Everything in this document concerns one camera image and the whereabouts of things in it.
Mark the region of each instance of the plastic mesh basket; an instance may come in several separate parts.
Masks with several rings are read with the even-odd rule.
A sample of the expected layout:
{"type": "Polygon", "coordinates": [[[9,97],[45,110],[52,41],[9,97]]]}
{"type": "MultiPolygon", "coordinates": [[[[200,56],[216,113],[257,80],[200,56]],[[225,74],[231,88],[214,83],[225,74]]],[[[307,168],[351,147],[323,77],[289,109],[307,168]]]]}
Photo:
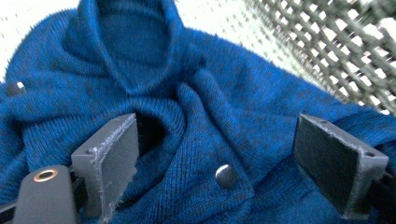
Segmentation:
{"type": "Polygon", "coordinates": [[[395,0],[247,4],[321,87],[344,101],[396,114],[395,0]]]}

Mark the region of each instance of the fold in fabric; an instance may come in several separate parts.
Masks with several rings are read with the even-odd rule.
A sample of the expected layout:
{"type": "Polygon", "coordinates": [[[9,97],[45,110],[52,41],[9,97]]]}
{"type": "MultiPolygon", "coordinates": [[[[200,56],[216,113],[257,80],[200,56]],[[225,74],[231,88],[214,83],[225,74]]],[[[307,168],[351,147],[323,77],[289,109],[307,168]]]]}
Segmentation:
{"type": "Polygon", "coordinates": [[[137,115],[141,155],[129,206],[111,223],[346,223],[292,159],[300,113],[378,148],[396,169],[394,117],[184,28],[171,0],[82,0],[37,25],[0,86],[0,204],[16,199],[28,173],[70,165],[126,113],[137,115]],[[17,81],[27,93],[6,96],[17,81]],[[215,178],[223,164],[237,173],[229,189],[215,178]]]}

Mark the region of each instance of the knitted cardigan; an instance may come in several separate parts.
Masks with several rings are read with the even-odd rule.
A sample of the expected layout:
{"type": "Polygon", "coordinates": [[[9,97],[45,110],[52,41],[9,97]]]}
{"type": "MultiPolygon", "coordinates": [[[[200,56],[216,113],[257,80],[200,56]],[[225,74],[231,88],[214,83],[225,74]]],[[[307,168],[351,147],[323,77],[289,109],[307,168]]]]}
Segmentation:
{"type": "MultiPolygon", "coordinates": [[[[291,154],[300,113],[376,147],[396,170],[396,118],[345,105],[217,36],[172,0],[82,0],[23,40],[0,85],[0,204],[107,121],[136,113],[137,174],[112,223],[345,223],[291,154]],[[9,96],[22,82],[25,94],[9,96]],[[231,188],[215,172],[230,164],[231,188]]],[[[86,223],[95,218],[83,218],[86,223]]]]}

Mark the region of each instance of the metal button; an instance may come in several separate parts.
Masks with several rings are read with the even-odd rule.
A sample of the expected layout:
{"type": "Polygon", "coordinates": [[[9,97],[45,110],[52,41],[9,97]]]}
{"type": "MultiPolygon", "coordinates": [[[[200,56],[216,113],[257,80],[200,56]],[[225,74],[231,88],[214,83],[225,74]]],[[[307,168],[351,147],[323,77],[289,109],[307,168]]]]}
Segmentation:
{"type": "Polygon", "coordinates": [[[25,94],[25,93],[26,93],[26,89],[23,83],[21,82],[9,83],[6,87],[6,94],[8,97],[16,96],[19,94],[25,94]]]}
{"type": "Polygon", "coordinates": [[[225,189],[231,188],[235,184],[237,178],[238,176],[235,169],[229,164],[220,166],[216,171],[216,181],[225,189]]]}

